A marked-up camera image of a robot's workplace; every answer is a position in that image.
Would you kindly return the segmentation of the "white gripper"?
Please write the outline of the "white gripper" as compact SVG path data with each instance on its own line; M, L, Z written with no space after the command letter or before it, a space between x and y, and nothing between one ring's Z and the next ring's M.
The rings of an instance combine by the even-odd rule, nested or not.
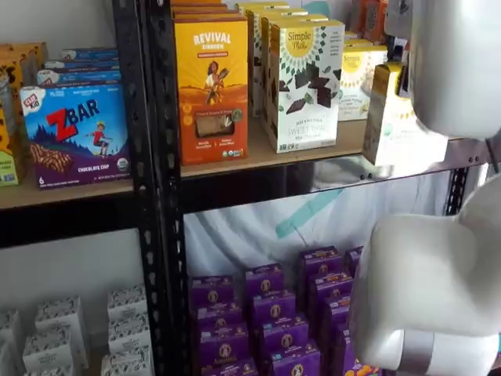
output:
M411 0L388 1L384 32L386 34L411 33ZM400 66L397 93L401 97L409 98L409 43L406 39L394 37L392 61Z

